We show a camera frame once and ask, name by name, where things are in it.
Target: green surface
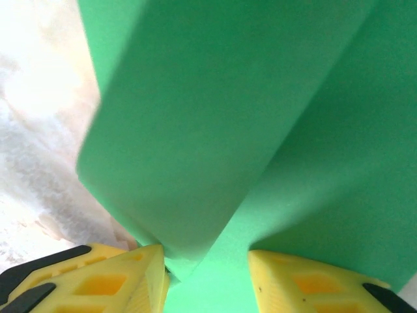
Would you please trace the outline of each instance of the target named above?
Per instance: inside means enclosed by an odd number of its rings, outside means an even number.
[[[398,290],[417,270],[417,3],[131,2],[79,2],[102,107],[78,172],[165,246],[165,311],[256,312],[250,246]]]

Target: black plastic edge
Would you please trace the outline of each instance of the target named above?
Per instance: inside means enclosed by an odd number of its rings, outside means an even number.
[[[57,286],[51,282],[43,284],[19,295],[15,300],[5,306],[0,313],[29,313],[45,299]]]
[[[378,285],[365,283],[363,287],[368,291],[376,300],[378,300],[383,306],[385,306],[392,313],[417,313],[417,310],[410,306],[407,302],[402,300],[392,290],[380,287]]]
[[[0,305],[7,303],[8,296],[16,289],[33,271],[47,267],[65,260],[76,258],[87,254],[92,250],[90,246],[76,246],[65,251],[61,251],[50,256],[23,263],[0,274]]]

